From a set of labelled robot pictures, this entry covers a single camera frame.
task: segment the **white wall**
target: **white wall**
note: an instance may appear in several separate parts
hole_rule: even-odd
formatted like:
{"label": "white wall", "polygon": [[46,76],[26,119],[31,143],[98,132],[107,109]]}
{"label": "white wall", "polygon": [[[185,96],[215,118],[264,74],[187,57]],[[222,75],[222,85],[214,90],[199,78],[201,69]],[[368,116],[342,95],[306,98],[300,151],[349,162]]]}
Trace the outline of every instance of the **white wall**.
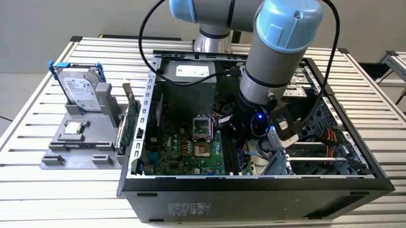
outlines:
{"label": "white wall", "polygon": [[[138,35],[155,0],[0,0],[0,73],[47,72],[70,38]],[[146,36],[193,40],[197,25],[175,19],[169,4],[155,11]]]}
{"label": "white wall", "polygon": [[[155,0],[0,0],[0,72],[42,73],[71,36],[138,35]],[[406,50],[406,0],[334,0],[342,17],[340,47],[358,61],[377,61],[385,50]],[[334,18],[326,9],[314,47],[330,47]],[[173,18],[165,4],[147,36],[193,40],[198,26]]]}
{"label": "white wall", "polygon": [[[406,51],[406,0],[333,0],[342,29],[340,48],[348,48],[357,61],[377,62],[386,50]],[[325,3],[325,18],[313,47],[330,48],[336,21]],[[252,42],[245,34],[242,41]]]}

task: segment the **metal frame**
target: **metal frame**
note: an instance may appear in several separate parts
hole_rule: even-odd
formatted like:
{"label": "metal frame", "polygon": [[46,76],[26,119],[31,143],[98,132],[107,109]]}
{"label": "metal frame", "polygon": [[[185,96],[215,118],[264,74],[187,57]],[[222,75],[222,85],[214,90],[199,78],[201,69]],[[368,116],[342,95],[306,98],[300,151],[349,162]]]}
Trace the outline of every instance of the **metal frame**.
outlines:
{"label": "metal frame", "polygon": [[[146,40],[143,45],[147,58],[151,58],[154,49],[191,51],[191,42]],[[250,45],[233,46],[234,54],[248,54],[249,50]],[[305,57],[314,59],[321,72],[325,73],[329,56],[330,49],[310,48]],[[400,120],[397,117],[400,114],[392,111],[394,108],[388,105],[392,101],[369,85],[372,82],[358,70],[358,63],[349,61],[350,56],[336,53],[330,85],[397,189],[389,196],[377,199],[332,221],[297,221],[285,226],[406,227],[405,121]],[[115,89],[122,85],[122,79],[130,80],[135,96],[138,99],[142,98],[149,70],[142,63],[137,40],[83,38],[81,42],[69,44],[61,60],[81,64],[95,64],[101,61],[107,71],[107,81],[114,85],[113,93],[121,95],[119,102],[121,99],[127,100],[125,93],[118,93]],[[7,211],[6,214],[0,212],[3,215],[0,217],[2,221],[10,221],[3,225],[34,228],[61,226],[62,223],[70,227],[113,227],[118,224],[142,226],[129,203],[115,198],[119,170],[42,171],[39,169],[40,158],[66,112],[63,107],[66,98],[57,88],[54,80],[50,80],[47,75],[0,139],[0,148],[3,148],[0,208]],[[272,221],[193,223],[187,226],[202,225],[281,226]]]}

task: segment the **black computer chassis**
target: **black computer chassis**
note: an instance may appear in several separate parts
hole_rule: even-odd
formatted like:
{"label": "black computer chassis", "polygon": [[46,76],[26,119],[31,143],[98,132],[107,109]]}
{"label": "black computer chassis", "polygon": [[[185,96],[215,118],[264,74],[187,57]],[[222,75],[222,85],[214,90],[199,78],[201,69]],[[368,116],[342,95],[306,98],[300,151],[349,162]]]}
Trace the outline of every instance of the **black computer chassis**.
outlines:
{"label": "black computer chassis", "polygon": [[[162,58],[182,59],[191,52],[154,51]],[[197,59],[217,56],[246,60],[246,55],[194,53]],[[304,58],[320,84],[324,75],[310,58]],[[328,85],[325,96],[342,119],[345,130],[369,163],[376,178],[250,178],[177,179],[127,178],[125,163],[118,197],[126,198],[142,222],[288,221],[334,219],[394,191],[362,137]]]}

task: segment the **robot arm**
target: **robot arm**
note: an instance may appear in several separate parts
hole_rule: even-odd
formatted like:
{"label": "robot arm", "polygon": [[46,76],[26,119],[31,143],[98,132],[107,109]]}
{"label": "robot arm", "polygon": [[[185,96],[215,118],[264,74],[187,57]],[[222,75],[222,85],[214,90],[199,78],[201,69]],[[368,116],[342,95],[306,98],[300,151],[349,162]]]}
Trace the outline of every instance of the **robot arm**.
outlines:
{"label": "robot arm", "polygon": [[288,147],[302,126],[280,100],[317,36],[324,18],[318,0],[170,0],[170,7],[174,17],[185,21],[254,32],[229,121],[245,141],[254,134],[256,118],[266,113],[272,127],[261,136],[268,135],[273,146]]}

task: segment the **gray floor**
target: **gray floor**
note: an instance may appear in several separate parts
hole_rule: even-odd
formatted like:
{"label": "gray floor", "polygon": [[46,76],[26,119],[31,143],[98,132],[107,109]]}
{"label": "gray floor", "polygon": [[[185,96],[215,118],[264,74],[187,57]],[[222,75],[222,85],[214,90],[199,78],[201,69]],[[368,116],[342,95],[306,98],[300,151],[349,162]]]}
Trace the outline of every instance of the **gray floor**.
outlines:
{"label": "gray floor", "polygon": [[[0,116],[14,119],[46,74],[0,73]],[[0,136],[11,122],[0,118]]]}

